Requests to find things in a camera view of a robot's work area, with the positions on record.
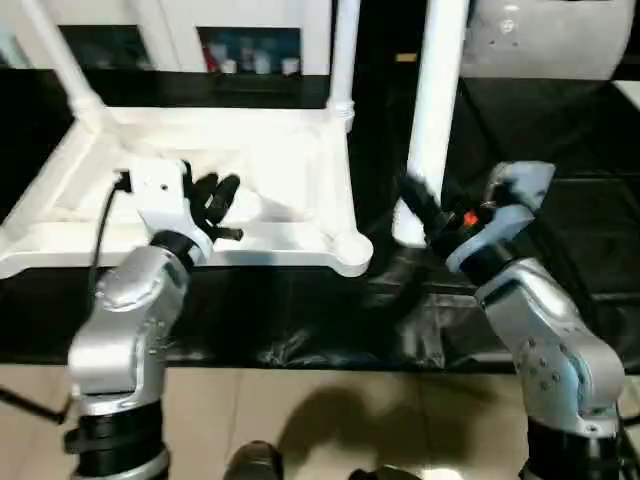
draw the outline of white cabinet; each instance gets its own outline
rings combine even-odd
[[[287,38],[287,34],[296,31],[302,73],[329,74],[331,0],[159,1],[168,19],[167,25],[182,71],[211,70],[206,57],[215,53],[211,50],[215,50],[216,35],[227,38],[229,50],[237,50],[235,44],[245,42],[249,46],[238,48],[260,52],[262,47],[259,43],[268,42],[265,37],[269,36],[269,30],[273,30],[271,45],[276,50],[274,56],[278,57],[278,69],[282,68],[283,60],[278,51],[281,45],[293,41]],[[217,45],[224,50],[224,42]],[[236,58],[234,62],[241,63],[242,59]]]
[[[179,70],[157,0],[42,1],[82,66]],[[30,63],[53,68],[21,0],[4,0],[0,15],[7,18]]]
[[[42,2],[85,68],[330,71],[331,0]],[[53,67],[21,0],[3,0],[0,18],[7,19],[31,65]]]
[[[13,30],[0,15],[0,68],[30,68],[31,64]]]

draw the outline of tile floor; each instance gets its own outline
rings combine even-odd
[[[0,384],[54,409],[68,391],[59,367],[1,366]],[[625,395],[629,412],[638,391]],[[256,439],[280,447],[296,480],[383,464],[425,480],[516,479],[526,454],[510,376],[171,369],[164,412],[178,480],[222,478]],[[66,479],[74,461],[61,438],[73,421],[55,427],[0,404],[0,480]]]

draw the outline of black cloth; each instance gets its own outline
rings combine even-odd
[[[91,72],[89,80],[114,106],[321,108],[328,91],[325,77],[268,88],[251,80],[237,90],[206,74],[110,71]],[[369,271],[347,279],[325,268],[199,270],[172,332],[173,364],[511,370],[465,279],[390,236],[415,82],[415,69],[402,66],[381,71],[365,63],[357,70],[350,167],[359,229],[375,247]],[[4,217],[72,119],[51,72],[0,72],[0,98]],[[447,183],[479,193],[500,160],[556,164],[543,214],[595,302],[590,327],[631,373],[640,372],[639,121],[640,112],[609,83],[466,80],[446,171]],[[540,253],[527,235],[518,245]],[[543,260],[549,258],[564,276],[562,262]],[[65,363],[84,320],[86,281],[83,269],[34,269],[1,281],[0,362]]]

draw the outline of orange light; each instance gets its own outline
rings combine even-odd
[[[464,214],[465,227],[473,227],[476,223],[478,223],[478,216],[474,212],[469,211]]]

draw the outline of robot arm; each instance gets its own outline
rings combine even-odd
[[[207,262],[239,180],[191,182],[188,164],[139,159],[126,172],[149,245],[98,283],[93,311],[69,351],[78,428],[65,437],[79,456],[74,479],[167,478],[162,441],[166,338],[182,310],[194,265]]]
[[[529,417],[523,478],[618,480],[623,366],[538,261],[519,258],[509,245],[532,220],[553,170],[535,162],[499,168],[506,171],[494,175],[482,205],[444,212],[411,178],[402,196],[434,252],[479,287],[475,296],[513,356]],[[528,206],[504,202],[505,189]]]

